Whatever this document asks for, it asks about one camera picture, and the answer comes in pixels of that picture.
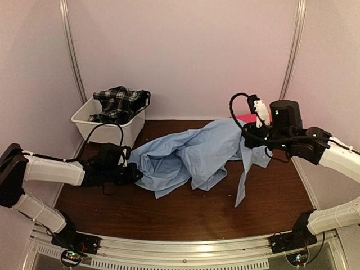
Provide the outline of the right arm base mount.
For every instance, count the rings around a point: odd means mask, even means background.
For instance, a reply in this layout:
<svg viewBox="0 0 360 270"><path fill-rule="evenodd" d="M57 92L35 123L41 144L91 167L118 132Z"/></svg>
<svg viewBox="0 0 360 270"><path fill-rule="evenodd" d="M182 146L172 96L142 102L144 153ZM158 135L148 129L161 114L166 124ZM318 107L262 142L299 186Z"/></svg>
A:
<svg viewBox="0 0 360 270"><path fill-rule="evenodd" d="M291 232L276 232L269 238L273 254L285 253L287 262L293 267L304 267L310 261L309 246L317 243L304 224L296 224Z"/></svg>

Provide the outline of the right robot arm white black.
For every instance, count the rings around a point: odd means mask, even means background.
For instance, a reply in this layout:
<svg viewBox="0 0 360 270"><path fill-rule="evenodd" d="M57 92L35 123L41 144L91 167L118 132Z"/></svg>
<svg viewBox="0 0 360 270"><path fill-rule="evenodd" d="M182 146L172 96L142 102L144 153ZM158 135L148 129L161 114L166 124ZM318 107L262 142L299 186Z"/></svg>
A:
<svg viewBox="0 0 360 270"><path fill-rule="evenodd" d="M241 130L246 147L265 146L270 150L281 150L287 158L296 156L359 182L359 152L321 128L304 129L294 125L279 128L274 124L257 127L256 123L247 123ZM325 210L303 213L296 230L289 234L288 242L292 248L298 249L310 239L310 234L318 235L358 223L359 198L356 198Z"/></svg>

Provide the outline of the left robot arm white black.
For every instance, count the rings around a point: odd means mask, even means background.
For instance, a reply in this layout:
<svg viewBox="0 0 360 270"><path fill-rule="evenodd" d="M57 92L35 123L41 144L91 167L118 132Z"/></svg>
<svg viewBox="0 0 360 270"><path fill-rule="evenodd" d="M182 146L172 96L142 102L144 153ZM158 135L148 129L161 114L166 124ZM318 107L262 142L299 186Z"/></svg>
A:
<svg viewBox="0 0 360 270"><path fill-rule="evenodd" d="M58 239L69 250L81 244L70 221L57 209L28 194L26 181L64 183L80 187L113 183L125 186L143 177L136 163L129 161L131 148L106 143L89 160L60 159L23 150L13 143L1 156L1 206L13 208L59 234Z"/></svg>

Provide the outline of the pink trousers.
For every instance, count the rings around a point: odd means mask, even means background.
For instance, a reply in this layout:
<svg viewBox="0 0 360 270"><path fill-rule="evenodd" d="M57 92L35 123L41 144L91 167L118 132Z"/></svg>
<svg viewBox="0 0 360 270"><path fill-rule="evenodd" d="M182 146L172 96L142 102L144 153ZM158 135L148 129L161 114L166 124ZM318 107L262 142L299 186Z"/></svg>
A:
<svg viewBox="0 0 360 270"><path fill-rule="evenodd" d="M245 123L257 122L257 116L255 114L236 115L236 119Z"/></svg>

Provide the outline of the light blue shirt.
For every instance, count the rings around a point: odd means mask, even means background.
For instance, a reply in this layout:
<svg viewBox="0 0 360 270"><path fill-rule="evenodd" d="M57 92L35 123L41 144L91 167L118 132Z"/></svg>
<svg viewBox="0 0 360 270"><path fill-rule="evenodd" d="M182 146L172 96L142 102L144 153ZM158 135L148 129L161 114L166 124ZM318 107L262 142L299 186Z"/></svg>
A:
<svg viewBox="0 0 360 270"><path fill-rule="evenodd" d="M243 172L235 205L245 198L245 182L252 165L266 168L271 157L263 146L248 148L241 129L232 119L215 120L200 129L189 129L154 139L132 151L129 158L143 177L137 185L157 199L188 181L192 189L209 191L227 176L229 161L242 161Z"/></svg>

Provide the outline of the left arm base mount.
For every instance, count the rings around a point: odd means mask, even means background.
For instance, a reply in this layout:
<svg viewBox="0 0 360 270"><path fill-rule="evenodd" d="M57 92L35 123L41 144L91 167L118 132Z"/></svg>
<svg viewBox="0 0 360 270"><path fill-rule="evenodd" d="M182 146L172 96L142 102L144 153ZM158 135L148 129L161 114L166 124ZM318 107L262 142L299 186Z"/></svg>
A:
<svg viewBox="0 0 360 270"><path fill-rule="evenodd" d="M64 248L60 262L64 267L72 269L80 265L88 254L96 255L100 246L100 238L93 235L79 233L74 227L65 227L60 233L46 229L51 236L51 244Z"/></svg>

